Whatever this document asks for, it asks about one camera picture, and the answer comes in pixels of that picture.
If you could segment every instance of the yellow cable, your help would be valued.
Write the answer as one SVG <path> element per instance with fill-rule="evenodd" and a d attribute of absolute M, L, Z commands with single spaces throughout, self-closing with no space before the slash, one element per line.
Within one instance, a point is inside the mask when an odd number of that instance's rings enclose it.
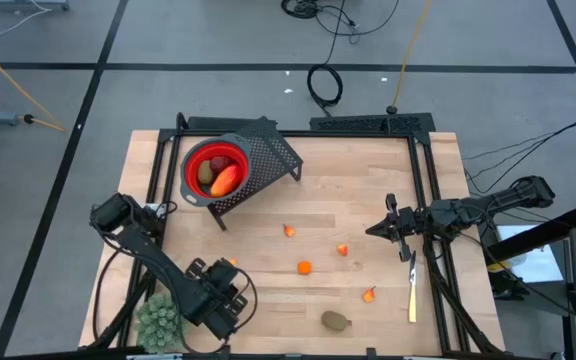
<path fill-rule="evenodd" d="M 4 70 L 1 66 L 0 66 L 0 72 L 6 77 L 6 79 L 8 79 L 8 81 L 10 81 L 11 84 L 13 84 L 15 86 L 15 88 L 17 88 L 17 90 L 21 93 L 21 95 L 25 96 L 26 99 L 30 100 L 30 102 L 32 102 L 33 104 L 35 104 L 35 106 L 37 106 L 39 109 L 41 109 L 41 111 L 43 111 L 46 115 L 48 115 L 48 117 L 54 121 L 59 128 L 62 129 L 64 126 L 61 124 L 61 122 L 59 120 L 57 120 L 56 117 L 54 117 L 50 111 L 48 111 L 45 107 L 43 107 L 43 105 L 41 105 L 37 100 L 35 100 L 35 98 L 33 98 L 30 94 L 28 94 L 28 92 L 26 90 L 24 90 L 24 88 L 21 87 L 21 85 L 19 85 L 15 79 L 13 79 L 10 75 L 8 75 L 8 73 L 6 72 L 6 70 Z"/>
<path fill-rule="evenodd" d="M 397 92 L 395 93 L 395 99 L 392 101 L 392 106 L 397 106 L 397 100 L 399 100 L 399 93 L 401 91 L 401 87 L 404 83 L 404 73 L 406 72 L 406 64 L 408 64 L 408 59 L 410 58 L 410 54 L 412 53 L 412 48 L 415 46 L 415 42 L 419 37 L 419 33 L 421 32 L 421 27 L 426 20 L 426 14 L 428 13 L 428 9 L 430 8 L 431 0 L 426 0 L 426 4 L 424 5 L 424 10 L 421 12 L 419 16 L 419 20 L 417 21 L 417 28 L 415 29 L 415 34 L 412 36 L 412 41 L 410 45 L 408 45 L 408 50 L 406 50 L 406 56 L 404 56 L 404 62 L 401 64 L 401 72 L 399 73 L 399 81 L 397 82 Z"/>
<path fill-rule="evenodd" d="M 66 130 L 64 130 L 64 128 L 59 127 L 59 126 L 57 126 L 57 125 L 53 125 L 53 124 L 49 123 L 48 121 L 43 121 L 43 120 L 39 120 L 39 119 L 36 119 L 36 118 L 31 118 L 31 120 L 32 120 L 33 122 L 36 122 L 37 124 L 40 124 L 40 125 L 43 125 L 43 126 L 47 126 L 47 127 L 49 127 L 49 128 L 53 128 L 53 129 L 58 130 L 58 131 L 61 131 L 61 132 L 66 131 Z"/>

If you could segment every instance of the black dish rack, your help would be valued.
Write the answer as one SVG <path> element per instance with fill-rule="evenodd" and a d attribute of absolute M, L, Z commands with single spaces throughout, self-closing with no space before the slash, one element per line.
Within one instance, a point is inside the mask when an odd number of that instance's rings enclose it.
<path fill-rule="evenodd" d="M 250 143 L 250 176 L 248 183 L 233 197 L 216 201 L 207 206 L 208 210 L 219 224 L 221 230 L 226 230 L 221 217 L 246 201 L 251 196 L 263 190 L 282 176 L 290 176 L 299 181 L 303 160 L 277 131 L 277 123 L 261 117 L 236 132 Z"/>

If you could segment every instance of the wooden tabletop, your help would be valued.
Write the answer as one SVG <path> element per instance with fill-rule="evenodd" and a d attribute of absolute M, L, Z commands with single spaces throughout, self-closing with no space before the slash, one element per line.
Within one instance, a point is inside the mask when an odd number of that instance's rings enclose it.
<path fill-rule="evenodd" d="M 132 133 L 119 184 L 119 192 L 141 203 L 146 197 L 157 136 L 157 131 Z M 203 139 L 183 137 L 179 162 Z M 455 134 L 433 133 L 431 140 L 442 197 L 468 196 Z M 399 261 L 397 245 L 364 233 L 384 218 L 388 192 L 395 193 L 399 207 L 417 205 L 406 140 L 291 137 L 287 141 L 304 160 L 301 181 L 284 176 L 239 205 L 223 217 L 228 227 L 225 232 L 207 209 L 181 198 L 180 177 L 175 176 L 172 200 L 179 210 L 168 219 L 163 247 L 166 254 L 184 270 L 196 257 L 208 264 L 221 257 L 236 259 L 259 291 L 257 313 L 231 338 L 232 351 L 354 355 L 375 347 L 380 355 L 441 355 L 421 238 L 408 238 L 411 250 L 418 252 L 417 322 L 411 324 L 409 263 Z M 423 150 L 418 150 L 426 200 L 430 202 Z M 167 149 L 164 155 L 158 196 L 163 192 L 169 152 Z M 296 235 L 287 238 L 282 224 L 291 225 Z M 467 232 L 477 237 L 475 229 Z M 342 243 L 348 245 L 347 257 L 336 252 Z M 462 303 L 492 343 L 504 348 L 481 249 L 465 238 L 456 239 L 452 249 Z M 99 271 L 112 252 L 104 249 Z M 310 275 L 297 274 L 300 261 L 312 263 Z M 132 259 L 121 255 L 110 266 L 101 289 L 100 329 L 123 304 L 131 267 Z M 235 280 L 239 286 L 245 284 L 240 277 Z M 362 293 L 373 286 L 375 301 L 365 303 Z M 245 296 L 250 303 L 241 319 L 252 309 L 252 292 Z M 91 297 L 81 345 L 93 340 L 92 306 Z M 445 302 L 444 307 L 454 335 L 452 312 Z M 341 333 L 327 330 L 320 322 L 327 310 L 342 313 L 352 326 Z M 197 350 L 218 347 L 205 326 L 191 325 L 187 334 L 188 343 Z M 131 344 L 135 337 L 132 334 Z M 451 343 L 457 349 L 456 336 L 451 336 Z"/>

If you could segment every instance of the carrot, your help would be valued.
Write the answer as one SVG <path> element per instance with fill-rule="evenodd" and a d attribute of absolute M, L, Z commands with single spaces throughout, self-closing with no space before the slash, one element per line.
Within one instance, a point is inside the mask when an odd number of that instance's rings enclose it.
<path fill-rule="evenodd" d="M 370 289 L 366 290 L 363 295 L 365 302 L 373 302 L 375 301 L 375 286 L 371 287 Z"/>
<path fill-rule="evenodd" d="M 295 236 L 295 229 L 293 229 L 292 226 L 288 226 L 288 225 L 284 224 L 284 233 L 288 237 L 293 237 L 293 236 Z"/>
<path fill-rule="evenodd" d="M 337 245 L 337 252 L 341 256 L 348 256 L 348 245 L 346 244 Z"/>
<path fill-rule="evenodd" d="M 308 261 L 302 261 L 297 264 L 297 272 L 300 275 L 308 275 L 312 271 L 312 265 Z"/>

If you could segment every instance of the orange food piece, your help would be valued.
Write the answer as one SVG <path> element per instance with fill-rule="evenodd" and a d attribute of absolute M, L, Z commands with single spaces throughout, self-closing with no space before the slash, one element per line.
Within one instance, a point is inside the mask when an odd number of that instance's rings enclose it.
<path fill-rule="evenodd" d="M 295 229 L 293 229 L 292 226 L 284 224 L 284 233 L 286 233 L 288 237 L 293 237 L 295 236 Z"/>
<path fill-rule="evenodd" d="M 373 302 L 375 301 L 375 286 L 371 287 L 370 289 L 364 292 L 362 296 L 365 302 Z"/>
<path fill-rule="evenodd" d="M 346 244 L 337 245 L 337 252 L 341 256 L 348 256 L 348 245 Z"/>
<path fill-rule="evenodd" d="M 312 271 L 312 265 L 309 261 L 302 261 L 297 265 L 297 272 L 300 275 L 308 275 Z"/>
<path fill-rule="evenodd" d="M 239 165 L 230 165 L 217 175 L 210 188 L 210 195 L 222 197 L 230 194 L 239 186 L 243 179 L 243 171 Z"/>

